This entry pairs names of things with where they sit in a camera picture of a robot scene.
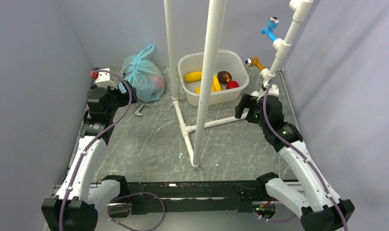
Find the light blue plastic bag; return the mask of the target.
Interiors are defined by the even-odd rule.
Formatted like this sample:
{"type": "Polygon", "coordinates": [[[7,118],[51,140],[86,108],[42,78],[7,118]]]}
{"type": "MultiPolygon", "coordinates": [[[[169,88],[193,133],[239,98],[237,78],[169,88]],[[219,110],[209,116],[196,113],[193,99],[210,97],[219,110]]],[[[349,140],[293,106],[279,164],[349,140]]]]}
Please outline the light blue plastic bag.
{"type": "Polygon", "coordinates": [[[126,57],[121,67],[123,79],[135,88],[137,98],[145,103],[159,100],[165,89],[163,74],[148,58],[155,48],[149,45],[138,54],[126,57]]]}

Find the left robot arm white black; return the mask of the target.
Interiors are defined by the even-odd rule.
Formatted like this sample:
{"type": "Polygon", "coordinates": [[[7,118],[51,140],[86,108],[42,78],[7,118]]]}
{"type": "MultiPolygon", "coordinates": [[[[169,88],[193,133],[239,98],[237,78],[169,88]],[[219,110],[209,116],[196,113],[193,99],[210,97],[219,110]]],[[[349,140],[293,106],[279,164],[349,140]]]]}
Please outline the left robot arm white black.
{"type": "Polygon", "coordinates": [[[99,212],[112,199],[122,202],[128,197],[124,176],[108,175],[94,190],[90,190],[90,185],[113,133],[117,110],[120,107],[129,109],[136,102],[136,90],[128,82],[114,89],[91,86],[73,163],[59,190],[41,206],[51,231],[93,231],[99,212]]]}

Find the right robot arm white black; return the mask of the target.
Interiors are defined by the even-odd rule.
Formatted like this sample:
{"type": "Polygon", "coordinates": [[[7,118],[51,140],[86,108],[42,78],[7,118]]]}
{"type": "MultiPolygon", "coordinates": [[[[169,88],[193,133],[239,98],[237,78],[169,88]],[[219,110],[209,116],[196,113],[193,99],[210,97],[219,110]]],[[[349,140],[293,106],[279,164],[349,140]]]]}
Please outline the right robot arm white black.
{"type": "Polygon", "coordinates": [[[347,222],[355,210],[352,201],[342,199],[318,170],[299,130],[285,120],[279,98],[244,94],[235,108],[235,117],[240,118],[245,109],[245,120],[262,129],[266,141],[287,162],[304,191],[300,193],[278,175],[266,173],[256,180],[257,197],[281,202],[300,219],[306,231],[348,230],[347,222]]]}

